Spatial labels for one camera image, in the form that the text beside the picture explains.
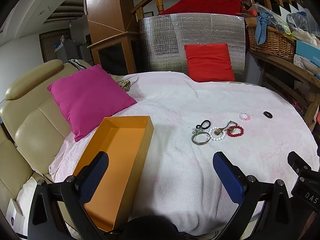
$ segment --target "pink pillow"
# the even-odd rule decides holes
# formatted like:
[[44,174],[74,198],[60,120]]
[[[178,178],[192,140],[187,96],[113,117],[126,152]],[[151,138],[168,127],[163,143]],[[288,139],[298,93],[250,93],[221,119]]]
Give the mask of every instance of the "pink pillow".
[[137,103],[100,65],[80,70],[48,86],[75,141],[100,125],[103,118]]

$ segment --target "metal bolt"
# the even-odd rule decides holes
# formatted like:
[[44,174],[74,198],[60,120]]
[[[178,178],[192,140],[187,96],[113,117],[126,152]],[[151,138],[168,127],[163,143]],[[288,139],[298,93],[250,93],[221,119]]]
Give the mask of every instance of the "metal bolt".
[[75,176],[73,176],[73,175],[70,175],[70,176],[68,176],[67,178],[66,178],[66,181],[67,182],[73,182],[75,180]]
[[282,179],[278,179],[277,182],[278,182],[278,184],[279,184],[280,186],[283,186],[283,185],[284,185],[284,181],[283,181]]
[[41,186],[42,184],[44,184],[44,182],[45,182],[44,179],[39,179],[38,182],[37,182],[37,184],[38,184],[39,186]]
[[250,182],[255,182],[255,181],[256,181],[255,176],[252,176],[252,175],[247,176],[247,179],[248,179],[248,181],[250,181]]

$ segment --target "silver bangle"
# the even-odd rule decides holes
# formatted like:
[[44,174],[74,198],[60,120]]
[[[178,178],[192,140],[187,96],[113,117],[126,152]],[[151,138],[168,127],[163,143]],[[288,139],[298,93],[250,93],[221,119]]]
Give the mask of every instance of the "silver bangle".
[[[207,134],[207,135],[209,135],[209,139],[208,139],[207,141],[205,141],[205,142],[196,142],[196,141],[194,140],[194,138],[195,138],[196,136],[200,135],[200,134]],[[208,142],[210,141],[210,138],[211,138],[211,135],[210,135],[209,133],[202,131],[202,132],[197,132],[197,133],[195,133],[195,134],[191,137],[191,141],[192,141],[194,144],[196,144],[196,145],[204,145],[204,144],[206,144],[206,143],[208,143]]]

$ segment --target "wicker basket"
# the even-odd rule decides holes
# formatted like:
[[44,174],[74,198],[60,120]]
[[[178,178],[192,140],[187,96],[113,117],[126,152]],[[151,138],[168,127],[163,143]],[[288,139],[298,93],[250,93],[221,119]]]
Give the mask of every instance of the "wicker basket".
[[246,26],[249,33],[250,48],[284,60],[293,62],[296,41],[275,28],[267,27],[266,41],[258,45],[255,39],[256,25]]

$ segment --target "blue box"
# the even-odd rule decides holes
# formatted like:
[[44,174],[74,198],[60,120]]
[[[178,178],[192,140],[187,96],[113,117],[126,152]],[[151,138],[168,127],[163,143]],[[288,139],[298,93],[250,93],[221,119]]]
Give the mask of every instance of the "blue box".
[[297,41],[296,54],[303,56],[320,67],[320,49],[303,41]]

